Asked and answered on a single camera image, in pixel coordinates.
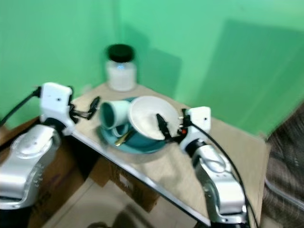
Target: wooden table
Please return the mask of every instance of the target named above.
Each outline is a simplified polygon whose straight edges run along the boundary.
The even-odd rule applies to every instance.
[[[78,110],[86,110],[96,96],[101,96],[105,101],[141,95],[163,98],[177,110],[186,107],[141,85],[130,92],[119,93],[109,89],[106,84],[77,98],[74,104]],[[181,152],[176,143],[168,144],[164,149],[153,154],[127,154],[109,146],[99,136],[100,125],[99,112],[97,112],[90,121],[81,120],[76,125],[73,136],[154,188],[196,220],[210,224],[202,187],[195,177],[190,158]],[[210,134],[226,149],[239,169],[248,197],[259,218],[269,154],[268,145],[262,139],[215,118],[211,122]]]

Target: black cable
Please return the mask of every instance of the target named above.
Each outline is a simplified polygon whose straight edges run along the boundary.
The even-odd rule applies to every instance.
[[[253,214],[253,218],[255,220],[255,224],[256,224],[256,227],[259,228],[259,225],[258,225],[258,222],[257,222],[257,217],[255,215],[255,212],[253,210],[253,207],[247,197],[247,194],[246,194],[246,191],[245,191],[245,186],[244,186],[244,183],[243,183],[243,180],[241,178],[241,175],[239,174],[238,172],[238,169],[236,168],[235,164],[233,163],[233,161],[230,159],[229,155],[226,153],[226,151],[219,145],[219,143],[212,138],[211,135],[209,135],[207,132],[205,132],[203,129],[201,129],[200,127],[198,127],[197,125],[195,125],[194,123],[190,123],[193,127],[195,127],[196,129],[198,129],[200,132],[202,132],[204,135],[206,135],[215,145],[216,147],[219,148],[219,150],[225,155],[225,157],[227,158],[227,160],[230,162],[232,168],[234,169],[234,172],[236,173],[237,175],[237,178],[238,178],[238,181],[239,181],[239,184],[241,185],[241,188],[243,190],[243,193],[245,195],[245,205],[246,205],[246,209],[247,209],[247,220],[248,220],[248,223],[250,224],[250,221],[249,221],[249,215],[248,215],[248,208],[247,208],[247,205],[250,207],[250,210]]]
[[[29,101],[32,97],[37,96],[40,97],[41,87],[39,86],[35,91],[33,91],[30,95],[24,98],[19,104],[17,104],[1,121],[0,127],[2,127],[7,120],[18,110],[20,109],[27,101]]]

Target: teal plate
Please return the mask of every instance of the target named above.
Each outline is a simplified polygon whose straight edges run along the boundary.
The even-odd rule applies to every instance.
[[[135,97],[126,98],[126,101],[132,101]],[[117,141],[117,137],[112,135],[111,130],[107,130],[100,127],[100,133],[103,138],[113,147],[119,149],[120,151],[133,153],[133,154],[147,154],[147,153],[154,153],[159,151],[161,148],[165,146],[164,140],[151,140],[145,139],[139,133],[135,133],[130,139],[128,139],[125,143],[120,146],[115,146],[115,142]]]

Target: gray fabric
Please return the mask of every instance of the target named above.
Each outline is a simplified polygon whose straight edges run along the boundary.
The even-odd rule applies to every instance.
[[[270,152],[263,213],[285,228],[303,228],[304,211],[304,105],[269,137]],[[278,194],[281,191],[287,197]]]

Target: green backdrop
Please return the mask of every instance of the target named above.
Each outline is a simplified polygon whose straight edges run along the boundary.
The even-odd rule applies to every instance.
[[[140,84],[253,134],[304,98],[300,0],[4,0],[0,13],[0,115],[45,81],[77,95],[104,82],[116,42],[136,49]],[[10,125],[37,113],[32,102]]]

